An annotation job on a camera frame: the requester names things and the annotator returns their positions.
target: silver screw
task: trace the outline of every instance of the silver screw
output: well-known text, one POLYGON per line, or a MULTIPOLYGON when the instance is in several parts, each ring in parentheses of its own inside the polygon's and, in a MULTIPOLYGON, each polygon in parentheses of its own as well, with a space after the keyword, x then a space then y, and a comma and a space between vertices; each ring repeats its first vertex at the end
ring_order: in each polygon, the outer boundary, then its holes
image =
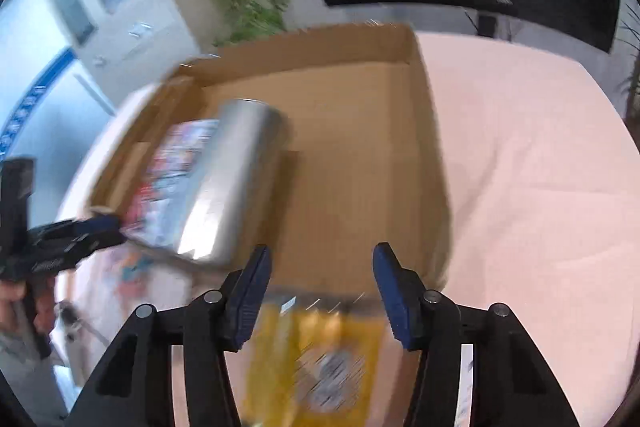
POLYGON ((495 303, 491 308, 498 317, 506 317, 511 312, 509 307, 502 302, 495 303))
POLYGON ((220 302, 220 299, 222 299, 222 293, 218 290, 210 290, 204 294, 204 301, 209 304, 220 302))
POLYGON ((442 295, 436 290, 427 290, 422 298, 431 304, 435 304, 440 302, 440 299, 442 299, 442 295))
POLYGON ((153 312, 154 312, 154 309, 148 304, 142 304, 142 306, 138 306, 136 308, 136 316, 141 319, 146 319, 153 312))

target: yellow package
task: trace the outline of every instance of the yellow package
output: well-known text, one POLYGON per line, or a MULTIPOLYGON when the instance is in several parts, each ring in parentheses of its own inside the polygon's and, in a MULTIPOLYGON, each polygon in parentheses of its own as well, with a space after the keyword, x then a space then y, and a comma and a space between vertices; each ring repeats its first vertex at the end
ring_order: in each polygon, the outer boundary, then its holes
POLYGON ((383 317, 265 304, 252 338, 242 420, 262 427, 362 427, 383 317))

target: cardboard box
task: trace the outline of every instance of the cardboard box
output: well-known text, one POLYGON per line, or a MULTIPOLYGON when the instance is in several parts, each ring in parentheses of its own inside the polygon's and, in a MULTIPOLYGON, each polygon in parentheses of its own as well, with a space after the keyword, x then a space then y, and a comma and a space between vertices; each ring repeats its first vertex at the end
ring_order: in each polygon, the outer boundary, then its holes
POLYGON ((274 254, 274 287, 377 295, 376 243, 441 285, 449 213, 427 76, 402 25, 343 25, 225 48, 181 66, 126 133, 90 206, 121 216, 170 126, 215 117, 231 98, 290 120, 270 212, 256 243, 274 254))

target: open box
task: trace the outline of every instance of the open box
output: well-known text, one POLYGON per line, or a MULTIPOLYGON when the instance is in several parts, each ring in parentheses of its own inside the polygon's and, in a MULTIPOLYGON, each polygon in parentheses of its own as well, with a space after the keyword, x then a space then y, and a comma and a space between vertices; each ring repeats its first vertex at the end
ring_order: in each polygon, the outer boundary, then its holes
POLYGON ((371 252, 439 286, 449 216, 426 72, 402 25, 341 25, 225 48, 181 65, 123 137, 89 205, 123 216, 173 124, 215 117, 231 98, 290 120, 270 209, 255 238, 274 255, 274 287, 376 295, 371 252))

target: human hand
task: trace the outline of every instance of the human hand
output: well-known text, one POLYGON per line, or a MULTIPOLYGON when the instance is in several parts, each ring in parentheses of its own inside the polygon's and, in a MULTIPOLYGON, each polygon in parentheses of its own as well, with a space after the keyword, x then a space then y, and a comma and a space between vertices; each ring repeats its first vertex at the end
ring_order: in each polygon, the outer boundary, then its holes
MULTIPOLYGON (((33 325, 38 333, 48 335, 56 322, 54 313, 55 299, 53 288, 56 283, 55 277, 50 277, 46 285, 36 295, 37 315, 33 325)), ((17 333, 18 322, 15 317, 12 302, 20 301, 26 293, 24 282, 0 281, 0 331, 6 333, 17 333)))

